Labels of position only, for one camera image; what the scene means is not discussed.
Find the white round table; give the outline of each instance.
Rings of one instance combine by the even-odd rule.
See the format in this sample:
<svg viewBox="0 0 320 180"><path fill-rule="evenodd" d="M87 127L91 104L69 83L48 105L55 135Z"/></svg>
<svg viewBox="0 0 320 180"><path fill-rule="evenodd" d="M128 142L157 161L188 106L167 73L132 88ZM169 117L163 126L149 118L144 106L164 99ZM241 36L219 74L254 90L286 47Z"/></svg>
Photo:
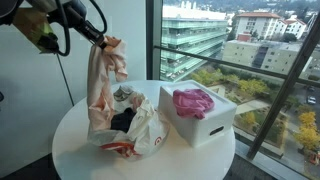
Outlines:
<svg viewBox="0 0 320 180"><path fill-rule="evenodd" d="M162 81L131 81L158 105ZM130 162L113 151L87 142L89 119L86 98L61 120L53 139L52 156L62 180L214 180L223 179L235 153L233 129L214 141L192 148L171 125L164 145L150 157Z"/></svg>

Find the plastic shopping bag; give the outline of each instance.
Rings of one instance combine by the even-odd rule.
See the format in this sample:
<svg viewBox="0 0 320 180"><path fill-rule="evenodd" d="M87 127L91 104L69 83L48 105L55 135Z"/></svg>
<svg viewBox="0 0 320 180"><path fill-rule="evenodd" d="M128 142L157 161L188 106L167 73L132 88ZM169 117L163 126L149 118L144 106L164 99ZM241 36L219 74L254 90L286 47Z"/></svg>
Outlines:
<svg viewBox="0 0 320 180"><path fill-rule="evenodd" d="M131 157L139 159L156 151L164 142L170 126L154 109L150 100L139 92L133 92L126 101L114 102L116 111L120 109L121 112L128 107L136 110L129 131L127 133L111 129L94 131L90 123L88 141L102 149L114 150L130 159Z"/></svg>

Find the pink cloth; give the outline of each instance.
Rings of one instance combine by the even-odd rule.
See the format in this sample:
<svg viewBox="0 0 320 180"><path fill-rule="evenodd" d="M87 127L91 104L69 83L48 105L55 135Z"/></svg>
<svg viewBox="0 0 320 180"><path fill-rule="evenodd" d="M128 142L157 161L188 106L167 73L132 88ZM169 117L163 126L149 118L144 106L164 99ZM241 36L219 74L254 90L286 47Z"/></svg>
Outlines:
<svg viewBox="0 0 320 180"><path fill-rule="evenodd" d="M103 50L93 45L89 56L87 105L93 130L105 130L111 127L114 106L109 71L115 72L117 81L124 81L127 78L124 61L125 43L108 36L105 42L107 46Z"/></svg>
<svg viewBox="0 0 320 180"><path fill-rule="evenodd" d="M180 117L205 118L205 111L214 107L210 96L201 89L175 90L173 92L173 104Z"/></svg>

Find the black cable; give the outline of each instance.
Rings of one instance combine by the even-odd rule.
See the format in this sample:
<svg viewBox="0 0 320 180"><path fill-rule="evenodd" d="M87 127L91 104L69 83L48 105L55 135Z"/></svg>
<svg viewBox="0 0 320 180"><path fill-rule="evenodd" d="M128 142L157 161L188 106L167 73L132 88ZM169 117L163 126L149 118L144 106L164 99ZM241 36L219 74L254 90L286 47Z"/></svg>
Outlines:
<svg viewBox="0 0 320 180"><path fill-rule="evenodd" d="M58 58L60 69L61 69L61 72L62 72L62 75L63 75L64 83L66 84L66 87L67 87L67 90L68 90L68 93L69 93L71 104L72 104L72 106L74 106L74 101L73 101L73 98L72 98L72 95L71 95L71 92L70 92L70 88L69 88L69 85L68 85L68 82L67 82L67 78L66 78L66 75L64 74L64 70L63 70L63 67L62 67L62 64L61 64L61 61L60 61L60 56L58 54L57 54L57 58Z"/></svg>
<svg viewBox="0 0 320 180"><path fill-rule="evenodd" d="M64 36L65 36L65 41L66 41L66 50L64 53L62 53L60 50L58 50L58 54L61 56L68 56L70 53L70 32L69 32L69 27L68 27L68 20L66 17L66 14L64 12L64 9L60 3L60 0L56 0L57 8L59 11L59 14L62 16L62 26L63 26L63 31L64 31Z"/></svg>
<svg viewBox="0 0 320 180"><path fill-rule="evenodd" d="M106 33L107 30L108 30L107 20L106 20L106 18L104 17L104 15L103 15L101 9L99 8L98 4L97 4L94 0L90 0L90 2L91 2L92 5L96 8L96 10L98 11L98 13L99 13L99 15L100 15L100 17L101 17L101 19L102 19L102 22L103 22L103 31L99 31L99 30L97 30L97 31L98 31L99 33L101 33L101 34L104 34L104 33Z"/></svg>

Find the white storage box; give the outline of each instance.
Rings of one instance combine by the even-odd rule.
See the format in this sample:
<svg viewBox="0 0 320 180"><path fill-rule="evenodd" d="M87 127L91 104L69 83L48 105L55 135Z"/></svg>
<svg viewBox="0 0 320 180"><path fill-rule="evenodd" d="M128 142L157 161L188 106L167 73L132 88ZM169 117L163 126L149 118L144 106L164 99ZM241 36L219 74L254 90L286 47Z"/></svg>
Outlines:
<svg viewBox="0 0 320 180"><path fill-rule="evenodd" d="M215 105L205 113L204 119L181 118L177 115L173 104L173 92L186 89L201 89L212 98ZM215 139L232 127L237 105L228 99L219 96L203 85L193 81L183 81L172 85L162 86L160 89L159 106L167 119L175 126L182 136L192 147L197 147L205 142Z"/></svg>

